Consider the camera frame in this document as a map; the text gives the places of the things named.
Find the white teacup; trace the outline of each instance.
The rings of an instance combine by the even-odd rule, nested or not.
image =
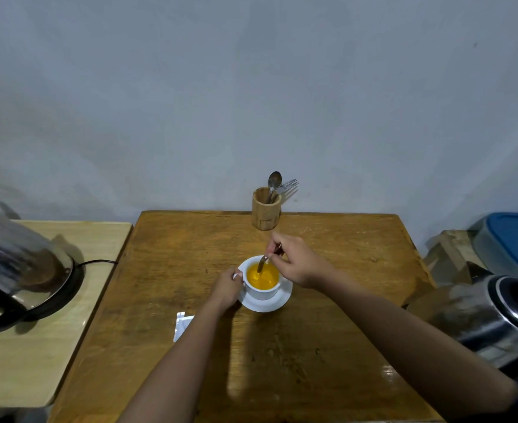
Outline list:
[[[271,289],[257,289],[256,287],[252,286],[247,279],[247,271],[249,270],[250,266],[257,264],[261,258],[263,258],[263,256],[252,256],[251,258],[248,258],[243,263],[241,263],[239,269],[243,273],[243,287],[245,288],[245,292],[255,299],[268,300],[274,297],[279,290],[280,280],[283,279],[283,275],[279,273],[279,281]]]

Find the fork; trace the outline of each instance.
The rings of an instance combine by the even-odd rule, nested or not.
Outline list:
[[[275,201],[275,199],[277,198],[278,194],[283,194],[283,193],[289,191],[291,188],[295,188],[298,184],[299,184],[299,182],[296,180],[296,178],[285,182],[283,185],[281,185],[279,188],[277,188],[273,192],[273,197],[271,198],[271,201],[269,203],[272,204]]]

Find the orange tea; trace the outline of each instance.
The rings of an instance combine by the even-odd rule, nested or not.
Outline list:
[[[268,262],[263,265],[261,273],[257,273],[259,263],[252,264],[247,269],[247,281],[251,286],[257,289],[271,289],[279,282],[279,271]]]

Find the person's left hand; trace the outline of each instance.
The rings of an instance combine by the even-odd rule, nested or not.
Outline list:
[[[243,273],[235,267],[220,273],[210,292],[210,300],[220,306],[225,312],[237,301],[243,287]]]

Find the white saucer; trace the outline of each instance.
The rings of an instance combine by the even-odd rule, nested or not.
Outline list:
[[[245,291],[245,284],[243,288],[241,288],[241,292],[239,293],[239,301],[242,305],[247,307],[249,310],[253,310],[254,312],[259,313],[268,313],[275,311],[278,308],[284,306],[284,304],[291,297],[292,292],[292,282],[288,279],[282,277],[280,280],[280,288],[277,293],[272,296],[268,300],[258,300],[256,298],[251,297]]]

